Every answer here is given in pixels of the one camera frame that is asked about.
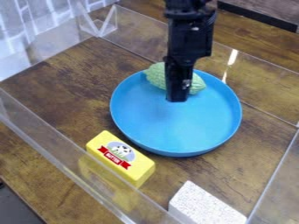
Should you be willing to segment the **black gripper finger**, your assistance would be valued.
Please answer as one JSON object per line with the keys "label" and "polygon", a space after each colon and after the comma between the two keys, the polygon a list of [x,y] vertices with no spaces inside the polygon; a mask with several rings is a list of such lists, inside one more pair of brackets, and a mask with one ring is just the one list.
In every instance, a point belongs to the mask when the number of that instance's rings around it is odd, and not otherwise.
{"label": "black gripper finger", "polygon": [[192,66],[180,65],[172,58],[164,59],[165,99],[185,102],[192,85]]}

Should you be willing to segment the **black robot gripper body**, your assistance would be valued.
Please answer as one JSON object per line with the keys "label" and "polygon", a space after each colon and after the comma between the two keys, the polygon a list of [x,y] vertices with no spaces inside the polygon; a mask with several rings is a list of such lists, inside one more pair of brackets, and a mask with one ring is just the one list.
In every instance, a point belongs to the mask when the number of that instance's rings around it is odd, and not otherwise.
{"label": "black robot gripper body", "polygon": [[180,65],[192,66],[211,56],[216,11],[211,0],[164,0],[168,20],[167,56]]}

